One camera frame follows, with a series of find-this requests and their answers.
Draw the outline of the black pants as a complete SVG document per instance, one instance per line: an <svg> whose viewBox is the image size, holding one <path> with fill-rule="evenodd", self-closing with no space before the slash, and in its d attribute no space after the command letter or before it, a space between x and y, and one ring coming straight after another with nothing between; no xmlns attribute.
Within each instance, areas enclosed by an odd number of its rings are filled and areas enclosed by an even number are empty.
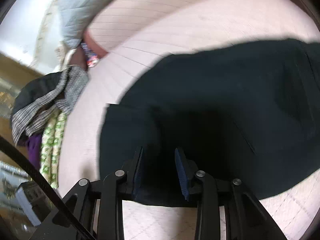
<svg viewBox="0 0 320 240"><path fill-rule="evenodd" d="M137 202L185 200L175 150L216 179L242 180L259 198L319 169L319 44L255 41L169 55L109 105L100 133L105 178L143 149Z"/></svg>

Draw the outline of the green white patterned cloth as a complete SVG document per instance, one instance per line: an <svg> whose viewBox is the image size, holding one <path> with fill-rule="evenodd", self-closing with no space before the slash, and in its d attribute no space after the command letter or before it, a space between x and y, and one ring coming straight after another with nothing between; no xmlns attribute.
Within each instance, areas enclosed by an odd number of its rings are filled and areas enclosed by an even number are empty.
<svg viewBox="0 0 320 240"><path fill-rule="evenodd" d="M66 121L65 113L55 111L49 118L41 139L40 174L54 189L59 187L59 160Z"/></svg>

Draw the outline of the purple cloth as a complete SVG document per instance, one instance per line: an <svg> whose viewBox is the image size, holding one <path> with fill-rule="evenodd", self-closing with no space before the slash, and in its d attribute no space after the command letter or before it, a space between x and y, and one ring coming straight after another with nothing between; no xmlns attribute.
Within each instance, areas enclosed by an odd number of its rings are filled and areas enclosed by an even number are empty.
<svg viewBox="0 0 320 240"><path fill-rule="evenodd" d="M28 151L30 163L39 171L40 170L40 153L41 153L42 134L33 134L25 143Z"/></svg>

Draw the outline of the grey houndstooth garment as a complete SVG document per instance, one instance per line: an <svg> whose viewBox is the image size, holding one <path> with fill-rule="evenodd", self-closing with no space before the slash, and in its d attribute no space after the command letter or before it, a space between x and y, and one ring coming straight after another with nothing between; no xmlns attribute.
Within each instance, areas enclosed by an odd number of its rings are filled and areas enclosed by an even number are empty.
<svg viewBox="0 0 320 240"><path fill-rule="evenodd" d="M12 139L15 145L23 146L28 137L43 130L56 110L66 115L73 110L89 77L87 72L77 65L71 65L61 72L60 81L54 90L10 117Z"/></svg>

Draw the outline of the black jacket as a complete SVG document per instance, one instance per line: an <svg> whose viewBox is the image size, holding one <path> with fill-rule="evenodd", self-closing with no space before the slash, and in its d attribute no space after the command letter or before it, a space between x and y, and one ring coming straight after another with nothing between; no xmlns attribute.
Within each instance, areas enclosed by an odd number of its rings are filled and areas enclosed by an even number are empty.
<svg viewBox="0 0 320 240"><path fill-rule="evenodd" d="M21 92L16 97L11 117L13 117L13 115L16 114L20 109L23 109L36 99L54 90L60 81L61 75L62 72L56 72L30 81L21 89Z"/></svg>

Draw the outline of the colourful snack packet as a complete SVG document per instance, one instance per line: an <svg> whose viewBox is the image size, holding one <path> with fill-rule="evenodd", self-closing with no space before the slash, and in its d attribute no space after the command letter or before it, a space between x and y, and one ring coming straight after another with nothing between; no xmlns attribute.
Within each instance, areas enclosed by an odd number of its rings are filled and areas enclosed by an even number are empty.
<svg viewBox="0 0 320 240"><path fill-rule="evenodd" d="M88 68L94 67L99 62L99 57L94 53L85 42L80 43L81 48L85 52Z"/></svg>

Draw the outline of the pink quilted mattress cover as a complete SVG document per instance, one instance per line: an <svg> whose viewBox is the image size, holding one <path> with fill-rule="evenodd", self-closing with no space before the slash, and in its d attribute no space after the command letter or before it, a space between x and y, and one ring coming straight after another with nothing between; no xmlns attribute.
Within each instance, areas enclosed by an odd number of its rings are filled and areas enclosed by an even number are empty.
<svg viewBox="0 0 320 240"><path fill-rule="evenodd" d="M319 239L319 29L289 0L205 0L145 27L89 71L68 118L59 192L143 149L126 239L192 239L182 152L246 184L287 239Z"/></svg>

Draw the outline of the pink bolster pillow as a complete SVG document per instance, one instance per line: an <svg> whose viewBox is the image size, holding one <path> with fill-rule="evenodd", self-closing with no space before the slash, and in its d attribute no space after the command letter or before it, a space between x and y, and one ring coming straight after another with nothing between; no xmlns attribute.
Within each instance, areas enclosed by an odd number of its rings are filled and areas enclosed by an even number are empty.
<svg viewBox="0 0 320 240"><path fill-rule="evenodd" d="M201 0L114 0L87 27L84 42L99 57L147 25Z"/></svg>

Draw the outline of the grey quilted blanket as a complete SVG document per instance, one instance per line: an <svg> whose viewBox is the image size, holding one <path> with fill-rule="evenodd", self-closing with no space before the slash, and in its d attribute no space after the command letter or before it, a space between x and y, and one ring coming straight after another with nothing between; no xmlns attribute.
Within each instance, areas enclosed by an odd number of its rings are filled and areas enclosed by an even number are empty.
<svg viewBox="0 0 320 240"><path fill-rule="evenodd" d="M75 49L82 40L86 28L107 5L114 0L60 0L60 30L63 45Z"/></svg>

